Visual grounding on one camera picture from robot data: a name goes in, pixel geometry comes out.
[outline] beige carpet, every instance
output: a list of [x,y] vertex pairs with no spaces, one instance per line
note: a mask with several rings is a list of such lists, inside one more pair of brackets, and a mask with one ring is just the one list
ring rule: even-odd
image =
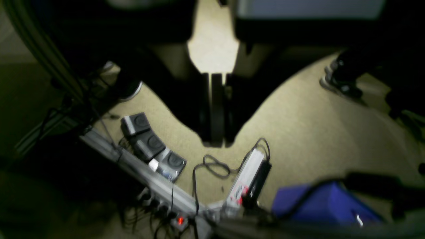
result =
[[[201,72],[230,72],[237,46],[228,9],[219,8],[215,0],[201,0],[189,43],[195,65]],[[165,145],[187,160],[176,184],[188,193],[192,190],[193,167],[202,162],[205,154],[236,168],[259,137],[268,140],[273,165],[260,196],[266,208],[280,187],[342,176],[347,170],[395,174],[405,182],[423,184],[416,168],[421,160],[419,146],[386,115],[388,106],[383,96],[389,89],[385,85],[369,75],[359,80],[365,90],[363,99],[370,107],[344,100],[319,86],[323,68],[334,57],[306,67],[281,85],[246,123],[230,148],[205,148],[146,85],[137,97],[117,105],[111,113],[146,113]],[[119,121],[107,120],[106,124],[114,140],[121,139]],[[223,181],[204,169],[197,175],[199,198],[205,204],[224,199],[234,179]]]

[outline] red indicator light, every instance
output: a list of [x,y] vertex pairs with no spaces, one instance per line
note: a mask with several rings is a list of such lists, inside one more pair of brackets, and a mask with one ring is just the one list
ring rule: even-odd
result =
[[182,225],[182,224],[183,224],[183,222],[184,222],[184,218],[179,217],[179,218],[177,219],[177,222],[178,222],[178,224],[179,224],[179,225]]

